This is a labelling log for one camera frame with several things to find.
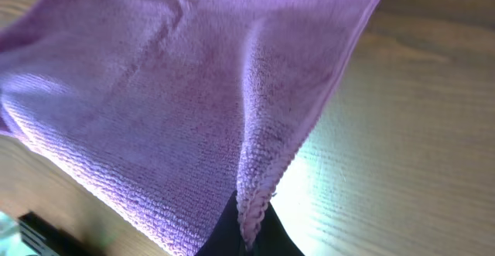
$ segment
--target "black object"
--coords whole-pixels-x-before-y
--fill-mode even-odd
[[[19,218],[24,244],[39,256],[94,256],[69,234],[57,230],[33,212]]]
[[[234,191],[213,233],[196,256],[304,256],[288,237],[271,204],[265,211],[253,249],[246,251],[237,222],[236,195]]]

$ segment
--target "teal object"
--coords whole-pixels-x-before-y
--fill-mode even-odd
[[[21,241],[19,225],[0,212],[0,256],[31,256],[37,253]]]

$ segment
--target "brown wood grain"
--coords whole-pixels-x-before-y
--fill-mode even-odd
[[[0,25],[33,2],[0,0]],[[162,254],[18,142],[0,165],[0,210]],[[306,255],[493,255],[495,0],[383,0],[273,204]]]

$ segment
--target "wooden floor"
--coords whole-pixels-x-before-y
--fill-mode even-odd
[[[0,25],[33,1],[0,0]],[[164,254],[18,142],[0,170],[0,210]],[[382,0],[273,204],[306,255],[494,255],[495,0]]]

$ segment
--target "purple towel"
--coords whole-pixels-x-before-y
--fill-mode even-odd
[[[0,34],[4,134],[169,253],[243,238],[378,0],[40,0]]]

